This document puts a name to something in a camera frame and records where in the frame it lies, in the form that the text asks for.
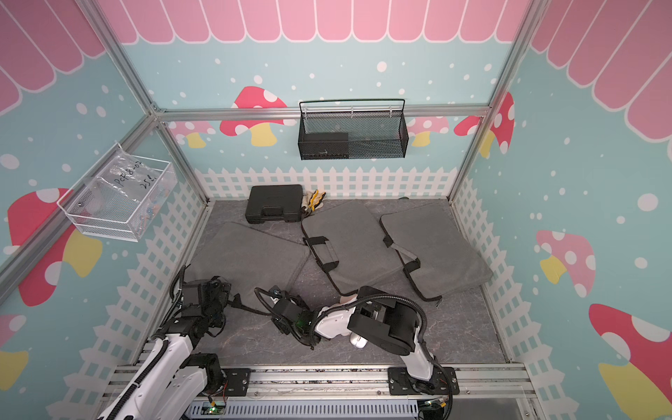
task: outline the red mushroom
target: red mushroom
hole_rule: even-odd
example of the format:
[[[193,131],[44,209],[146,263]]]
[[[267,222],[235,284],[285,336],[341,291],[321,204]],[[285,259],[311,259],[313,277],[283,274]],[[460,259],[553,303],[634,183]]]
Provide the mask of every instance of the red mushroom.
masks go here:
[[[30,235],[52,214],[58,206],[58,197],[65,194],[65,188],[52,188],[26,194],[16,200],[7,210],[11,252],[28,239]],[[72,265],[79,277],[89,275],[100,255],[103,243],[82,235],[75,226],[70,226],[49,251],[33,267],[19,285],[19,293],[28,306],[46,302],[56,290],[60,277],[60,267],[65,261]]]
[[[598,366],[621,410],[642,420],[672,414],[670,331],[602,304],[592,304],[588,317],[600,337],[628,361],[625,366]]]
[[[0,315],[0,348],[26,323],[24,315]],[[0,351],[0,390],[9,390],[28,364],[28,352]]]
[[[271,92],[257,86],[246,86],[236,98],[232,108],[286,108],[287,105]],[[249,120],[222,121],[219,129],[227,136],[237,136],[248,129],[252,133],[252,145],[273,146],[278,139],[271,131],[270,123],[293,126],[295,120]]]
[[[490,126],[490,130],[488,130],[485,140],[480,146],[479,151],[481,156],[486,159],[490,157],[490,147],[495,139],[497,139],[497,143],[499,144],[499,150],[502,154],[506,154],[511,146],[513,126],[515,124],[514,119],[515,107],[513,105],[513,96],[507,92],[504,102],[495,116],[495,121],[493,121],[493,125]],[[480,118],[475,116],[465,118],[455,127],[455,134],[466,136],[476,132],[479,120]]]

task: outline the black mounting plate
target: black mounting plate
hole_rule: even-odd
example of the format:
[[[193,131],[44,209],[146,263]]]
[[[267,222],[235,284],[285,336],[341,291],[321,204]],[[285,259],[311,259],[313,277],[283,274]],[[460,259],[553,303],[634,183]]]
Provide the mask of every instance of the black mounting plate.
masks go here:
[[[247,387],[250,385],[250,369],[222,369],[226,375],[225,396],[247,396]]]
[[[455,376],[455,369],[444,369],[449,376],[448,378],[446,378],[438,369],[434,369],[434,373],[431,375],[429,382],[434,385],[433,394],[448,395],[448,387],[446,384],[450,385],[453,390],[453,395],[459,394],[460,386],[458,385],[458,379]],[[406,368],[388,368],[387,379],[390,387],[390,395],[419,395],[419,392],[414,390],[411,385],[411,377],[406,371]]]

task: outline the metal grille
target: metal grille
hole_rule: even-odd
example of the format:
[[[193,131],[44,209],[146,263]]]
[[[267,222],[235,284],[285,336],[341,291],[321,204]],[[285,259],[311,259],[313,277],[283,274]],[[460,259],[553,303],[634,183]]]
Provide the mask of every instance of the metal grille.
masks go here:
[[[403,99],[299,103],[301,159],[383,159],[406,156]]]

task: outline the white picket fence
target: white picket fence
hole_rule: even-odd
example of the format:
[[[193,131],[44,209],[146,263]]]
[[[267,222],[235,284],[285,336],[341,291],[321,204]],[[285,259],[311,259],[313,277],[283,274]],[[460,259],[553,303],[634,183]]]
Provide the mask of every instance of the white picket fence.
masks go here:
[[[383,171],[373,168],[367,172],[362,168],[356,171],[345,168],[343,172],[336,172],[334,168],[327,172],[320,168],[315,172],[307,168],[300,172],[294,168],[287,172],[280,168],[275,172],[268,169],[242,172],[236,169],[231,173],[222,169],[217,173],[209,169],[207,173],[202,173],[196,170],[198,180],[211,198],[232,200],[248,197],[250,189],[255,185],[296,183],[303,185],[306,190],[324,191],[328,198],[437,198],[450,193],[457,173],[457,168],[450,172],[445,172],[444,168],[436,172],[429,168],[424,171],[413,168],[408,172],[403,168],[394,172],[389,168]]]
[[[146,239],[146,251],[136,254],[138,267],[128,270],[128,285],[117,287],[119,301],[106,307],[108,321],[93,328],[95,344],[79,352],[83,359],[79,372],[63,378],[69,387],[65,397],[47,406],[54,420],[92,418],[116,367],[133,362],[130,355],[144,340],[202,206],[186,183],[179,183],[173,196],[175,202],[167,203],[168,214],[160,214],[161,224],[153,226],[154,239]]]
[[[542,326],[530,318],[532,304],[520,296],[523,285],[513,279],[513,266],[506,264],[506,251],[499,248],[499,237],[493,236],[493,223],[488,223],[488,212],[482,209],[482,200],[476,197],[478,190],[472,187],[472,182],[465,178],[454,207],[467,241],[495,273],[485,288],[494,308],[495,322],[505,331],[502,340],[514,354],[513,359],[527,366],[549,420],[575,420],[579,404],[562,390],[564,374],[554,369],[549,360],[553,348],[539,338]]]

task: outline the black handle strap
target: black handle strap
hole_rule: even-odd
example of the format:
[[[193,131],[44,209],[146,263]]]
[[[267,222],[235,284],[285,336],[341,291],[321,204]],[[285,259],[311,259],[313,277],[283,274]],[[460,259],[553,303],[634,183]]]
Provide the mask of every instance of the black handle strap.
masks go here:
[[[327,239],[326,237],[303,238],[303,243],[310,247],[310,252],[312,252],[312,254],[315,256],[315,261],[317,262],[317,265],[320,266],[322,271],[324,271],[325,273],[329,273],[331,270],[338,267],[339,264],[338,256],[336,256],[336,251],[334,251],[334,248],[331,245],[329,239]],[[327,253],[331,257],[331,261],[325,262],[317,255],[315,247],[318,245],[325,246]]]

